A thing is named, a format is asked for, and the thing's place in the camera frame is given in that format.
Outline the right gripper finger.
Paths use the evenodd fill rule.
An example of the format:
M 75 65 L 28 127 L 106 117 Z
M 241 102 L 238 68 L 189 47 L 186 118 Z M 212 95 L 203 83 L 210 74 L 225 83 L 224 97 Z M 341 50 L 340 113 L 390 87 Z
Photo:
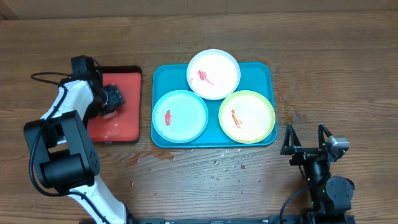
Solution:
M 320 147 L 322 147 L 326 143 L 325 136 L 330 137 L 331 135 L 332 133 L 326 128 L 323 123 L 318 125 L 318 143 Z
M 281 147 L 282 150 L 297 150 L 301 148 L 301 143 L 294 131 L 292 123 L 289 123 L 286 126 L 285 137 L 283 141 L 283 145 Z

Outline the white plate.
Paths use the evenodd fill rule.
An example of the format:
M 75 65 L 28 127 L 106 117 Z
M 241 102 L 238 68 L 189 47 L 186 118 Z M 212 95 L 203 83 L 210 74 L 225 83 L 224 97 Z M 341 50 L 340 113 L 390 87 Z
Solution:
M 191 59 L 186 77 L 189 87 L 198 96 L 206 100 L 221 100 L 237 89 L 241 70 L 231 54 L 208 49 Z

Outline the yellow-green plate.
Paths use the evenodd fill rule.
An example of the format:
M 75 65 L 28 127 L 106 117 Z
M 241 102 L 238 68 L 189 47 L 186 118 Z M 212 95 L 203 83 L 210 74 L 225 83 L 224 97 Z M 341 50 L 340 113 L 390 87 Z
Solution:
M 274 107 L 265 96 L 241 90 L 223 100 L 218 120 L 230 139 L 242 144 L 255 144 L 271 135 L 276 117 Z

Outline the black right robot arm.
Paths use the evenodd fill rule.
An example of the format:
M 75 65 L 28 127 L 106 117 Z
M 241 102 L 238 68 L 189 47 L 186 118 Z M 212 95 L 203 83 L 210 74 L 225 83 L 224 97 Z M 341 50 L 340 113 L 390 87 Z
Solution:
M 331 164 L 341 159 L 349 149 L 345 137 L 336 137 L 324 124 L 318 125 L 318 147 L 303 147 L 292 124 L 286 126 L 284 143 L 280 153 L 291 156 L 289 164 L 299 167 L 307 186 L 290 196 L 283 204 L 279 221 L 283 222 L 283 212 L 287 204 L 308 191 L 312 207 L 300 214 L 300 223 L 354 223 L 346 212 L 351 210 L 354 183 L 340 176 L 332 176 Z

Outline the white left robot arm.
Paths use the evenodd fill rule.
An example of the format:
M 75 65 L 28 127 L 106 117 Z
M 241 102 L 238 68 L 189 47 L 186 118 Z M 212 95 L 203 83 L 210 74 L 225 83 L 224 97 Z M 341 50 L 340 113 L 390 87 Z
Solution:
M 98 153 L 83 122 L 97 97 L 104 97 L 105 105 L 120 105 L 121 92 L 115 85 L 66 78 L 57 87 L 52 107 L 24 126 L 33 186 L 48 197 L 74 199 L 95 223 L 136 223 L 100 177 Z

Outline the light blue plate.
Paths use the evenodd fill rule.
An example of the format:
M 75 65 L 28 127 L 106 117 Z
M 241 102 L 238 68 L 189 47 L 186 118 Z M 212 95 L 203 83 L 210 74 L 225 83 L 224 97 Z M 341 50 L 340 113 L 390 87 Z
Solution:
M 208 124 L 208 108 L 194 92 L 174 90 L 154 105 L 152 124 L 155 132 L 168 142 L 190 142 L 204 132 Z

